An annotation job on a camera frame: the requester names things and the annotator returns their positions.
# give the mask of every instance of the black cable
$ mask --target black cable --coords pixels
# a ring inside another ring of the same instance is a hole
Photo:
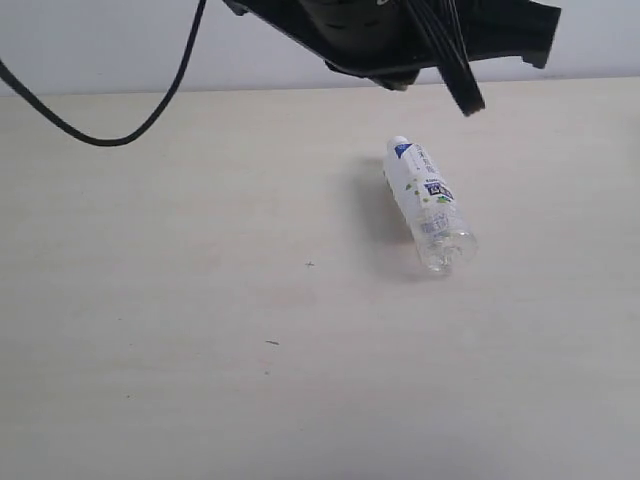
[[[484,99],[469,65],[456,0],[404,1],[416,20],[423,41],[438,61],[442,79],[462,112],[468,116],[483,109]],[[431,3],[438,4],[440,15],[433,10]]]
[[[176,73],[176,76],[173,79],[173,82],[167,90],[164,98],[160,101],[149,118],[147,118],[147,120],[145,120],[137,130],[125,137],[113,139],[95,138],[77,130],[69,123],[65,122],[58,115],[56,115],[44,103],[42,103],[38,99],[38,97],[36,97],[31,92],[31,90],[29,90],[20,80],[18,80],[18,78],[13,73],[11,73],[4,62],[2,62],[2,59],[0,59],[0,78],[4,80],[4,82],[9,85],[9,87],[11,87],[14,92],[25,99],[27,103],[29,103],[29,105],[40,112],[47,120],[49,120],[59,129],[63,130],[65,133],[71,135],[73,138],[80,140],[81,142],[88,143],[89,145],[94,145],[96,147],[120,147],[123,145],[127,145],[140,138],[144,133],[146,133],[147,130],[151,128],[156,120],[158,120],[160,115],[162,115],[162,112],[164,112],[164,110],[167,108],[174,95],[178,91],[178,88],[180,88],[180,84],[182,83],[184,74],[187,71],[187,67],[189,66],[189,60],[191,59],[193,46],[198,36],[198,29],[200,28],[200,22],[202,21],[202,15],[204,13],[206,4],[207,0],[198,0],[198,7],[196,8],[196,13],[193,18],[193,24],[191,26],[191,32],[189,33],[187,45],[184,49],[182,60],[180,61],[180,66],[178,67],[178,72]]]

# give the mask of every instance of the plastic bottle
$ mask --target plastic bottle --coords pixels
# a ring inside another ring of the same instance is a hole
[[[447,275],[458,259],[471,260],[478,244],[438,167],[420,145],[394,137],[384,173],[411,229],[421,262]]]

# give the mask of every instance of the black plastic part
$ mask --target black plastic part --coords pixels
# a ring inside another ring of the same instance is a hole
[[[391,90],[406,89],[422,68],[440,66],[401,0],[224,1],[234,13],[251,12],[282,31],[331,70],[370,78]],[[545,67],[559,8],[529,0],[455,3],[470,61],[519,56]]]

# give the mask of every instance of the bottle label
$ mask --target bottle label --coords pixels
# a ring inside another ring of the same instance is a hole
[[[409,167],[421,203],[452,203],[455,201],[455,197],[440,174],[440,170],[420,145],[398,145],[396,154]]]

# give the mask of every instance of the water bottle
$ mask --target water bottle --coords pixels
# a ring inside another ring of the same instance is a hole
[[[411,229],[420,261],[431,272],[448,275],[458,259],[468,261],[475,256],[476,238],[424,148],[394,137],[387,150],[384,174]]]

